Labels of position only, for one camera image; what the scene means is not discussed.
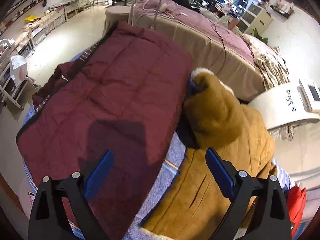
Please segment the beige patterned blanket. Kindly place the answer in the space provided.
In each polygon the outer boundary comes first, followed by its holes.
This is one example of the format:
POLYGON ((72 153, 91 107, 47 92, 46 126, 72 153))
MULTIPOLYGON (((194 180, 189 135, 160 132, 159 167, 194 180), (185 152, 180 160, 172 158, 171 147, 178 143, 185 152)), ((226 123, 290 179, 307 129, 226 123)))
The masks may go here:
POLYGON ((266 90, 290 82, 289 70, 286 61, 280 55, 279 47, 271 48, 249 34, 243 34, 242 38, 252 52, 266 90))

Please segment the red garment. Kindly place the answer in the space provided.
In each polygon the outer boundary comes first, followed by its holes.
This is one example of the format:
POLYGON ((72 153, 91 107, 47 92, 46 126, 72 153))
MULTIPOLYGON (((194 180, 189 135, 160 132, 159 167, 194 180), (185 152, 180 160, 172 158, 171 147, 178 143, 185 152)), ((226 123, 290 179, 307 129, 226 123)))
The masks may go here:
POLYGON ((291 223, 291 238, 294 237, 303 217, 303 210, 306 204, 306 189, 295 185, 289 191, 287 197, 287 208, 291 223))

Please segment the white curved machine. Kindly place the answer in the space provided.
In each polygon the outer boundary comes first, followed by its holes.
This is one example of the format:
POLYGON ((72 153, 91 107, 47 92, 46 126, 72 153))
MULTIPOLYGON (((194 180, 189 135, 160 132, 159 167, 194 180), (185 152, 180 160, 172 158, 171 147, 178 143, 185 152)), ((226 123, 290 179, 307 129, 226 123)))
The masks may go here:
POLYGON ((268 130, 319 122, 319 114, 312 113, 304 106, 302 88, 296 82, 273 87, 255 97, 248 105, 260 112, 268 130))

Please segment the maroon quilted down coat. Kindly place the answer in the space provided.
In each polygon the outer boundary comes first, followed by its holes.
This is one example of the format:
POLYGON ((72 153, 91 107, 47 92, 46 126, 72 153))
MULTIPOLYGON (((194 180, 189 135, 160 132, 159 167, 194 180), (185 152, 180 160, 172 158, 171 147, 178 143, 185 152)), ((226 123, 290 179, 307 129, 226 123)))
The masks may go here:
POLYGON ((192 65, 165 35, 120 22, 57 66, 16 137, 33 182, 82 172, 111 151, 111 170, 89 205, 108 236, 122 239, 167 155, 192 65))

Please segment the white drawer cabinet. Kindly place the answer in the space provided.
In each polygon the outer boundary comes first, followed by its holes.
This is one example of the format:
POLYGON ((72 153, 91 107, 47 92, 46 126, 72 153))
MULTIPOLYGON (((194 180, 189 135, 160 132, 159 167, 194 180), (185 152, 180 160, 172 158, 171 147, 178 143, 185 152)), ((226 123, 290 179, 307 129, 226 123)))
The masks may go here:
POLYGON ((240 17, 236 27, 242 34, 253 34, 256 30, 261 36, 272 21, 273 17, 264 8, 251 4, 240 17))

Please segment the blue checked bed sheet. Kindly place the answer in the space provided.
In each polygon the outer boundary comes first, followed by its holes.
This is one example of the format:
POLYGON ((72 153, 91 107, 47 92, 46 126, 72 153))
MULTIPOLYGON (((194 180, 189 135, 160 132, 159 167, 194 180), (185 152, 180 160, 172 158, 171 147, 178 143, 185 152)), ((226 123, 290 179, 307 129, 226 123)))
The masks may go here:
MULTIPOLYGON (((180 166, 182 165, 182 162, 185 159, 185 152, 187 147, 195 146, 196 144, 195 134, 193 133, 187 116, 183 110, 185 99, 188 96, 194 95, 196 93, 196 87, 191 79, 191 74, 190 80, 187 84, 185 97, 182 102, 179 121, 172 136, 167 151, 167 155, 163 161, 161 169, 151 190, 149 191, 146 199, 144 200, 143 205, 140 207, 140 210, 136 213, 130 227, 128 228, 127 232, 125 233, 122 239, 165 239, 163 237, 154 237, 142 231, 140 227, 144 219, 155 209, 157 204, 168 191, 169 187, 172 185, 174 179, 179 175, 180 166)), ((77 237, 79 237, 79 239, 85 239, 73 215, 68 199, 63 198, 62 201, 73 233, 77 237)), ((253 209, 256 202, 257 200, 255 197, 252 197, 249 201, 249 206, 246 210, 245 217, 242 223, 240 224, 240 228, 238 229, 236 236, 233 239, 241 239, 241 237, 245 235, 250 220, 252 219, 253 209)))

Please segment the large bed with mauve cover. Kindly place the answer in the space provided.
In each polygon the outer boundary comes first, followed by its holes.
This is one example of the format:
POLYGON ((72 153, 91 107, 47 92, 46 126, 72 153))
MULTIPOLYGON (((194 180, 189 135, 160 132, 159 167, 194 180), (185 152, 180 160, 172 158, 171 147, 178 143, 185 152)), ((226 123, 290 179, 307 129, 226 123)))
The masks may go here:
POLYGON ((241 100, 249 102, 265 91, 244 39, 198 12, 171 0, 141 0, 132 7, 106 7, 105 15, 104 33, 116 21, 152 28, 189 52, 193 68, 207 68, 241 100))

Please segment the brown suede shearling coat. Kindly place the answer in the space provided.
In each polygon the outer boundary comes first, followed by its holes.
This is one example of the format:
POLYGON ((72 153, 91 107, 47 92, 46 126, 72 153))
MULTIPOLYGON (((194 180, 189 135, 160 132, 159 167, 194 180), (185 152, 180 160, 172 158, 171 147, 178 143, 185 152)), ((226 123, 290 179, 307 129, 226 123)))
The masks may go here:
POLYGON ((195 69, 191 79, 196 93, 185 99, 183 110, 196 144, 187 147, 179 175, 140 227, 157 238, 208 239, 225 215, 230 202, 206 164, 208 148, 250 176, 275 172, 274 139, 260 112, 240 103, 206 68, 195 69))

